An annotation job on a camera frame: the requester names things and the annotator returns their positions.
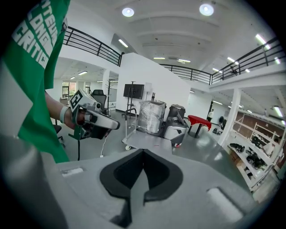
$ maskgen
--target black metal railing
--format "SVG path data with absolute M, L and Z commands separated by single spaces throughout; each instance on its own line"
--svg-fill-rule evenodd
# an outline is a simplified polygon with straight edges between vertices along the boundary
M 278 39 L 273 38 L 266 44 L 257 47 L 235 60 L 237 63 L 231 63 L 220 69 L 219 72 L 214 73 L 212 75 L 211 84 L 237 75 L 249 73 L 261 67 L 277 64 L 276 58 L 278 58 L 279 61 L 284 61 L 285 57 L 285 53 Z
M 193 68 L 187 68 L 177 65 L 161 64 L 182 79 L 190 81 L 199 81 L 205 84 L 211 84 L 211 74 Z
M 67 28 L 63 44 L 90 52 L 112 62 L 113 64 L 116 64 L 117 66 L 120 66 L 121 54 L 96 38 L 75 28 Z

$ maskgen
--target red table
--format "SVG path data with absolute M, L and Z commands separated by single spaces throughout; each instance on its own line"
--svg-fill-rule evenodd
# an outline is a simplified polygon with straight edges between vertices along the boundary
M 209 128 L 209 131 L 210 131 L 210 128 L 211 128 L 211 123 L 205 119 L 202 119 L 200 117 L 197 117 L 197 116 L 194 116 L 194 115 L 188 115 L 188 119 L 189 121 L 191 122 L 191 126 L 189 127 L 189 131 L 188 131 L 188 134 L 191 135 L 189 132 L 191 131 L 191 128 L 194 124 L 197 124 L 199 123 L 200 125 L 198 126 L 198 130 L 196 132 L 196 134 L 193 136 L 194 138 L 199 138 L 198 136 L 198 133 L 200 132 L 201 130 L 201 127 L 202 125 L 205 125 Z

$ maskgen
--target cart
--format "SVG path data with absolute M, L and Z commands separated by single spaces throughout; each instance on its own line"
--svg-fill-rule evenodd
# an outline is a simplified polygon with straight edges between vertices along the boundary
M 127 125 L 127 113 L 132 110 L 135 111 L 135 120 L 130 125 Z M 156 152 L 158 150 L 165 150 L 168 153 L 172 154 L 172 144 L 170 140 L 143 133 L 141 131 L 137 131 L 137 112 L 135 108 L 126 110 L 124 118 L 125 138 L 122 140 L 122 142 L 127 145 L 125 147 L 126 150 L 130 150 L 131 147 L 133 147 L 149 149 L 152 152 Z

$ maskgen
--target green shirt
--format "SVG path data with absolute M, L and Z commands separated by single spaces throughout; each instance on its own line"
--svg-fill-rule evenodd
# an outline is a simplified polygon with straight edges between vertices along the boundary
M 3 61 L 33 106 L 19 138 L 51 153 L 55 162 L 68 161 L 46 106 L 45 89 L 53 88 L 55 65 L 67 27 L 65 16 L 70 0 L 44 0 L 16 28 Z

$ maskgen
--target wristband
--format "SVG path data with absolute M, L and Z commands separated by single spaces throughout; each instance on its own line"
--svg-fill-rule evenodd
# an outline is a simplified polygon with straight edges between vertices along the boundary
M 59 120 L 63 124 L 64 124 L 64 114 L 67 112 L 68 108 L 69 108 L 68 106 L 63 106 L 59 114 Z

